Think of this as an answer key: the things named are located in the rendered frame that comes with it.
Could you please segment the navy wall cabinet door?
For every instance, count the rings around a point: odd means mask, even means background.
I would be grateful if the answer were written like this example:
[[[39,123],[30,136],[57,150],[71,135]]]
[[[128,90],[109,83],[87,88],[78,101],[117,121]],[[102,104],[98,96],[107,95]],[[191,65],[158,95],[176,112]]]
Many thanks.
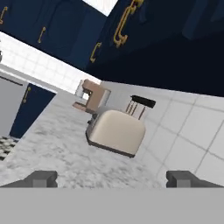
[[[113,37],[132,0],[108,15],[87,72],[103,81],[224,97],[224,0],[144,0]]]

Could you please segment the navy base cabinet door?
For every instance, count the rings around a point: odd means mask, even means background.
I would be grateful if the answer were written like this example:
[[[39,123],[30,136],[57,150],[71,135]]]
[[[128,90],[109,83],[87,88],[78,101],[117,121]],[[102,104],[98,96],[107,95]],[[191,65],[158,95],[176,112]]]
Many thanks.
[[[26,103],[21,101],[10,130],[11,137],[21,138],[55,96],[54,92],[31,83],[28,87],[31,87],[31,91],[27,95]]]

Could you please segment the cream toaster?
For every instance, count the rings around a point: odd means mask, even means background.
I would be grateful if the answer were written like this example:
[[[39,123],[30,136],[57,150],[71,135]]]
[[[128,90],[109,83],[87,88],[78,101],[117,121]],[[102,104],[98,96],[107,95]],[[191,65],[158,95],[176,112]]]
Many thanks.
[[[144,123],[120,110],[100,107],[88,122],[90,145],[133,158],[145,135]]]

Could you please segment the navy wall cabinet run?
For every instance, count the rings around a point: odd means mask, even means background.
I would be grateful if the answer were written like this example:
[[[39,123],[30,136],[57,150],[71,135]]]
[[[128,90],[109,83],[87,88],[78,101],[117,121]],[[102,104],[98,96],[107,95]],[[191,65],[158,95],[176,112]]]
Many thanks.
[[[80,70],[105,21],[83,0],[0,0],[0,32]]]

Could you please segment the black rack with wooden utensils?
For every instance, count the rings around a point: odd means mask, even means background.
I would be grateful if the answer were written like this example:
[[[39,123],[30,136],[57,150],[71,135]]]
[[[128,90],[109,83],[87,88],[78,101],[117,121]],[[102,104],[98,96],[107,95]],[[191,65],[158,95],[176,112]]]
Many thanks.
[[[142,115],[144,114],[144,111],[147,108],[153,109],[156,105],[156,102],[154,100],[144,98],[142,96],[132,95],[130,97],[129,104],[128,104],[127,108],[125,109],[125,112],[128,113],[129,115],[133,116],[134,113],[136,112],[138,105],[143,106],[143,110],[141,111],[141,113],[138,117],[138,119],[141,119]]]

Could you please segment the grey appliance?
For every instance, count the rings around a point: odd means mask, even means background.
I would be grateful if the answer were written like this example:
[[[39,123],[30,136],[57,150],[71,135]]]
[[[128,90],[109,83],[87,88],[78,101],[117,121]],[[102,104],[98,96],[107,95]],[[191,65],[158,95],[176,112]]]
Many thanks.
[[[27,85],[27,81],[0,69],[0,137],[10,134]]]

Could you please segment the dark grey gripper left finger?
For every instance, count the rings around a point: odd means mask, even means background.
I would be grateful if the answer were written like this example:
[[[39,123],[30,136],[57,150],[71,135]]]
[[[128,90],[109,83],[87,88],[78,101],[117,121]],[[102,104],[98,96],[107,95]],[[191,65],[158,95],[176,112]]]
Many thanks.
[[[4,188],[32,188],[32,187],[57,187],[58,173],[56,171],[34,171],[24,179],[3,185]]]

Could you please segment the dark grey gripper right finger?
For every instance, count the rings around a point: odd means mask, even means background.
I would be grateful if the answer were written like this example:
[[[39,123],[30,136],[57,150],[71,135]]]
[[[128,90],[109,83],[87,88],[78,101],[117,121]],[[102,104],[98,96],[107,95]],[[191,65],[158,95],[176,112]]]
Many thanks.
[[[166,187],[176,188],[205,188],[205,187],[220,187],[215,183],[199,179],[189,171],[167,171],[166,172]]]

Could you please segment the brown coffee machine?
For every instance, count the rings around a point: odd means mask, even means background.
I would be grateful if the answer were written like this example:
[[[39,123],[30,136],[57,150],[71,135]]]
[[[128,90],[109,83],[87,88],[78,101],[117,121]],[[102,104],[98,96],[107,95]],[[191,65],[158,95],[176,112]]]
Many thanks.
[[[89,114],[93,114],[100,106],[105,106],[111,94],[109,89],[85,79],[81,85],[81,92],[88,94],[85,103],[76,101],[73,106]]]

